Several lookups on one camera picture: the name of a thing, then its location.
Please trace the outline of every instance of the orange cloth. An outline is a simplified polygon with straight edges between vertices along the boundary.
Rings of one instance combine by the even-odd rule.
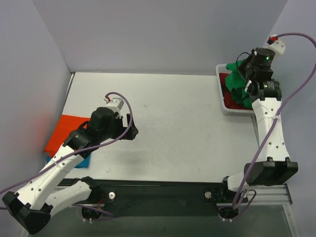
[[[62,115],[56,125],[55,131],[51,135],[44,151],[53,157],[61,144],[69,136],[70,132],[76,130],[83,122],[89,121],[90,118],[82,118],[70,115]]]

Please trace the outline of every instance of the blue cloth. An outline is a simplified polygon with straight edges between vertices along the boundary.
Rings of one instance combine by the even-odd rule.
[[[78,164],[75,168],[88,168],[90,164],[90,157],[88,156],[86,159],[83,160],[80,164]],[[46,162],[48,163],[50,161],[50,157],[47,156]]]

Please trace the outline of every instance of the green cloth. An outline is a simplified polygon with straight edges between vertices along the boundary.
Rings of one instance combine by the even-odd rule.
[[[251,102],[248,96],[248,93],[245,92],[245,88],[247,83],[245,82],[245,80],[239,75],[239,72],[237,70],[236,67],[236,63],[228,63],[226,65],[226,68],[230,71],[232,71],[232,73],[230,73],[226,78],[225,78],[225,85],[227,87],[227,89],[232,92],[234,89],[235,91],[233,91],[231,93],[232,95],[232,99],[243,105],[245,108],[252,108],[251,107]]]

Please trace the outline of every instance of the white cable clip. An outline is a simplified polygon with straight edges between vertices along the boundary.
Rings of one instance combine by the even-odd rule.
[[[272,117],[272,119],[273,119],[273,120],[277,119],[277,120],[279,120],[279,121],[282,121],[280,115],[276,115],[276,116]]]
[[[225,219],[225,218],[223,218],[223,219],[222,219],[222,222],[225,222],[225,221],[229,221],[230,223],[233,222],[232,219]]]
[[[60,168],[61,169],[61,166],[60,166],[60,164],[59,163],[57,163],[55,160],[54,160],[54,158],[52,158],[52,159],[50,159],[54,164],[55,164],[55,166],[57,166],[58,168]]]
[[[247,85],[246,85],[246,87],[245,87],[245,92],[247,92],[248,91],[248,87],[250,86],[250,84],[252,83],[252,81],[251,80],[249,80],[248,81],[248,83],[247,83]]]
[[[108,104],[109,101],[110,101],[110,100],[109,100],[107,97],[105,97],[105,96],[103,97],[103,99],[104,99],[104,101],[105,101],[107,104]]]

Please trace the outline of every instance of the black bracket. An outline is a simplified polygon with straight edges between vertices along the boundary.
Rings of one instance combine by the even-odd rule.
[[[107,139],[118,138],[127,127],[123,126],[123,117],[116,118],[118,114],[114,113],[111,109],[100,107],[91,114],[90,121],[82,123],[78,129],[72,131],[66,138],[63,146],[69,146],[74,150],[80,150],[87,147],[100,145],[101,142]],[[130,122],[130,114],[127,114],[127,122]],[[138,134],[134,121],[132,126],[127,131],[124,140],[133,140]],[[93,151],[81,152],[83,158],[87,158]]]
[[[233,219],[238,216],[239,209],[234,209],[232,206],[220,206],[218,207],[218,214],[224,219]]]
[[[40,210],[32,210],[29,203],[23,204],[18,199],[19,194],[7,192],[2,200],[8,212],[23,226],[31,235],[43,229],[50,220],[52,205],[46,203]]]
[[[285,160],[286,161],[272,161],[271,158],[268,158],[268,161],[256,162],[246,180],[247,184],[250,186],[284,184],[298,171],[297,162],[291,162],[289,158]],[[249,166],[250,163],[245,165],[243,170],[244,174]]]
[[[225,177],[223,179],[221,186],[213,188],[212,190],[209,188],[204,190],[205,192],[210,191],[212,193],[211,199],[207,201],[213,201],[217,204],[233,202],[236,192],[228,189],[227,178],[228,177]],[[248,202],[248,198],[245,197],[242,202]]]
[[[96,180],[105,195],[104,210],[121,216],[217,216],[214,198],[207,199],[205,191],[220,190],[221,183],[159,182]],[[69,186],[72,179],[64,179],[59,186]],[[110,199],[109,193],[115,193]],[[95,204],[89,198],[81,204]]]

